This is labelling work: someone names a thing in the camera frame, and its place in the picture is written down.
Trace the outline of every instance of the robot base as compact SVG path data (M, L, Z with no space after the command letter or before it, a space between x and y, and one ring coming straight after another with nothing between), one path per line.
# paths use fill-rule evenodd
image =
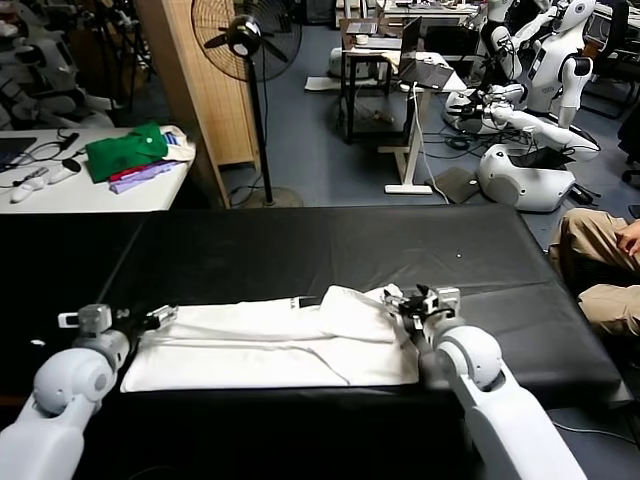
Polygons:
M575 184L566 170L522 168L509 155L526 154L526 148L493 145L480 160L480 188L491 200L527 212L553 212Z

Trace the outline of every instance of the computer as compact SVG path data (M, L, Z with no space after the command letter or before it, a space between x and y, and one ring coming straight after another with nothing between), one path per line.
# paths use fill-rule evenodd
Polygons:
M378 24L375 22L355 22L347 27L347 35L375 35Z
M11 162L23 156L23 153L37 141L36 137L0 138L0 172L11 168Z
M422 88L441 90L453 75L453 69L416 60L421 20L418 17L404 27L398 76L404 83L415 83Z

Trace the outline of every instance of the khaki pants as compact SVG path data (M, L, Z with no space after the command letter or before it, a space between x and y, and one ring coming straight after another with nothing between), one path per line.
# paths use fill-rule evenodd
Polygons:
M615 232L626 226L626 221L606 212L570 210L554 234L549 258L565 279L572 273L572 253L640 275L640 254L629 257L617 247ZM640 285L626 288L595 285L578 299L580 308L597 329L614 335L640 335Z

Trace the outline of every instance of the cable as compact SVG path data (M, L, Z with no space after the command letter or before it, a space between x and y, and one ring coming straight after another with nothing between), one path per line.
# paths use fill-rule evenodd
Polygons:
M561 430L566 430L567 432L573 432L573 433L595 433L598 435L605 435L607 437L613 437L613 438L617 438L618 440L622 440L624 442L630 443L631 445L636 445L636 442L630 438L625 437L624 435L618 435L617 433L613 433L613 432L607 432L604 430L594 430L594 429L582 429L582 428L573 428L573 427L567 427L566 425L561 425L558 422L551 422L553 423L557 428L561 429Z
M416 82L413 82L413 105L415 107L415 117L416 117L416 126L418 127L418 134L420 135L420 140L422 140L422 158L424 159L424 164L427 167L427 172L429 172L429 177L431 178L431 185L433 186L433 189L438 192L440 195L442 195L442 198L444 198L444 203L449 205L449 199L447 198L447 196L442 192L442 190L440 190L438 188L438 185L436 184L436 179L433 176L433 172L431 171L431 166L429 166L429 161L427 160L427 150L424 146L424 137L422 136L422 127L420 127L420 114L418 111L418 99L416 98Z
M138 473L134 473L127 480L134 480L134 479L136 479L138 477L146 475L147 473L155 472L156 470L173 470L173 471L177 471L171 465L156 465L154 467L145 468L144 470L141 470Z
M259 190L261 188L261 187L257 187L256 186L261 179L262 179L262 173L260 173L260 175L258 175L258 178L256 178L251 185L240 185L239 187L236 187L233 190L231 190L231 192L229 192L229 197L232 197L233 195L238 193L243 188L248 188L249 189L249 193L247 194L247 196L244 197L239 202L232 203L231 204L231 208L239 207L240 205L244 205L245 203L247 203L251 199L251 196L253 195L253 192L255 192L256 190Z
M264 123L262 124L262 131L264 132L264 148L267 148L267 138L269 136L269 125L267 119L269 118L269 96L267 95L267 57L262 46L262 90L264 92Z

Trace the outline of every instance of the desk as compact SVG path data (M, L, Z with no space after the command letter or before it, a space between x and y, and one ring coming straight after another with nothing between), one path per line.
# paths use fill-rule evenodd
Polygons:
M67 158L87 143L109 137L126 135L129 129L83 129L65 130L64 134L77 132L80 137L63 152L59 158ZM25 132L0 132L0 138L15 136L37 137L38 141L28 151L46 142L58 140L56 130L33 130ZM37 158L46 158L57 152L57 147L45 147L35 154ZM84 162L86 155L75 158L82 164L82 171L59 184L48 185L36 191L20 203L11 203L11 189L0 190L0 213L88 213L88 212L146 212L167 210L184 181L190 162L176 165L170 171L158 175L148 182L138 185L124 193L116 195L109 190L107 182L94 184ZM21 180L38 167L53 167L57 161L38 162L28 167L0 173L0 185L10 185Z
M429 60L433 63L440 63L443 65L447 65L447 62L442 58L442 56L438 53L427 53L427 52L418 52L416 54L416 59L420 60ZM429 111L429 102L431 100L431 95L433 93L451 93L451 92L462 92L466 90L467 86L460 79L458 74L454 71L453 75L449 78L449 81L444 86L442 90L430 90L430 89L416 89L416 94L418 95L417 103L418 103L418 111L415 112L415 115L420 122L420 125L423 125L427 119L427 113ZM400 184L398 185L386 185L385 192L386 193L400 193L400 194L408 194L408 195L429 195L432 192L431 187L427 185L414 185L413 178L416 173L416 166L418 164L418 154L420 152L420 148L423 147L423 138L418 132L418 129L415 126L415 122L412 121L410 125L410 138L409 143L406 146L402 147L380 147L378 148L379 153L393 153L396 159L396 165L398 166L398 173L400 175Z
M462 20L478 11L475 5L459 5L460 8L447 8L443 6L408 8L398 7L394 0L376 0L376 12L379 17L388 18L432 18L442 20L434 22L434 25L452 24L458 25Z
M340 19L340 37L342 39L342 65L340 73L340 98L338 100L340 108L340 120L342 119L342 100L347 99L347 143L358 138L369 138L378 136L376 132L354 133L353 117L356 101L356 69L358 63L388 63L389 60L383 56L384 50L366 50L364 48L356 48L355 35L349 35L347 28L350 23L377 23L378 32L380 34L391 33L398 38L402 37L402 26L390 27L389 23L393 23L388 18L343 18ZM349 89L347 90L347 62L349 62ZM391 68L387 68L387 76L385 82L385 94L389 94L391 84Z

